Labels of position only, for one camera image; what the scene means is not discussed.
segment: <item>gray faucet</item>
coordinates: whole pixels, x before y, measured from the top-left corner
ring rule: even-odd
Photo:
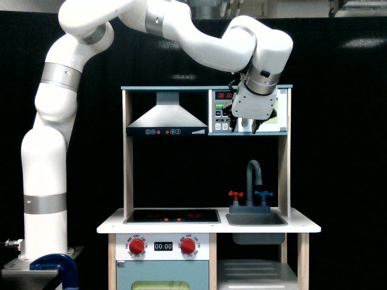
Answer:
[[[253,206],[253,170],[255,171],[255,185],[262,185],[261,166],[257,160],[251,160],[247,165],[247,190],[246,206]]]

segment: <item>red knob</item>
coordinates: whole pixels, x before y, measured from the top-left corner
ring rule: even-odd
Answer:
[[[238,198],[243,197],[243,192],[231,192],[231,191],[229,191],[229,196],[234,196],[234,201],[238,201]]]
[[[139,255],[144,251],[145,245],[144,242],[140,239],[134,239],[129,244],[129,250],[132,254]]]
[[[181,241],[180,249],[182,253],[187,255],[192,254],[195,251],[195,242],[191,239],[184,239]]]

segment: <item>stainless steel hood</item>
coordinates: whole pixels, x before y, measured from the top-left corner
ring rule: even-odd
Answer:
[[[179,105],[179,92],[157,92],[156,97],[156,106],[126,128],[127,136],[208,134],[208,126]]]

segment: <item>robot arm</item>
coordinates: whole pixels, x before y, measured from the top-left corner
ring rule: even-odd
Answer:
[[[261,122],[273,112],[276,84],[293,46],[287,34],[240,16],[222,38],[211,37],[195,28],[186,4],[171,0],[67,0],[59,11],[67,34],[47,54],[35,98],[36,119],[22,142],[28,259],[67,252],[65,157],[77,87],[84,64],[111,45],[114,33],[108,21],[115,17],[135,30],[179,42],[204,66],[235,72],[250,62],[232,114]]]

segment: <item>red burner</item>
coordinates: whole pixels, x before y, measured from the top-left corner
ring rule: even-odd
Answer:
[[[189,218],[199,219],[199,218],[203,217],[203,214],[202,213],[188,213],[188,214],[186,214],[186,216]]]
[[[161,213],[148,213],[145,215],[145,217],[149,218],[149,219],[156,219],[156,218],[160,218],[162,216],[163,215]]]

